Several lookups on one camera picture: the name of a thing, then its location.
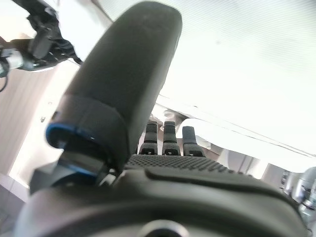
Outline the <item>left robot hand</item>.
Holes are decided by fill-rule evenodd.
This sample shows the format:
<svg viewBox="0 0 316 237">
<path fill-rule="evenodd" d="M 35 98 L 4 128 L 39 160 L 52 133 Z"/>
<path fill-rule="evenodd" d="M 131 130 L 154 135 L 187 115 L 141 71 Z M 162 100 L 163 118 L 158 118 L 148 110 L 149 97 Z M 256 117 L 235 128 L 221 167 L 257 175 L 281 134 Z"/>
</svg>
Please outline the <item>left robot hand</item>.
<svg viewBox="0 0 316 237">
<path fill-rule="evenodd" d="M 173 7 L 124 12 L 62 96 L 46 140 L 63 153 L 37 168 L 16 237 L 306 237 L 279 190 L 203 157 L 136 154 L 182 30 Z"/>
</svg>

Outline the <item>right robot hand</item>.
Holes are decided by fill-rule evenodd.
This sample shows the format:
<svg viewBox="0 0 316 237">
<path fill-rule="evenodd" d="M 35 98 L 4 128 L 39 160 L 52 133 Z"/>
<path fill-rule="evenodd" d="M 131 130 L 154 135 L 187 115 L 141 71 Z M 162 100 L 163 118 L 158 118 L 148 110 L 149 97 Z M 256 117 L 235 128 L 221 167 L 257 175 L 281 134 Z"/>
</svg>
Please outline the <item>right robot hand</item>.
<svg viewBox="0 0 316 237">
<path fill-rule="evenodd" d="M 58 14 L 53 7 L 43 0 L 15 0 L 14 3 L 29 13 L 27 19 L 36 32 L 27 47 L 32 59 L 59 63 L 72 58 L 82 64 L 74 46 L 62 37 Z"/>
</svg>

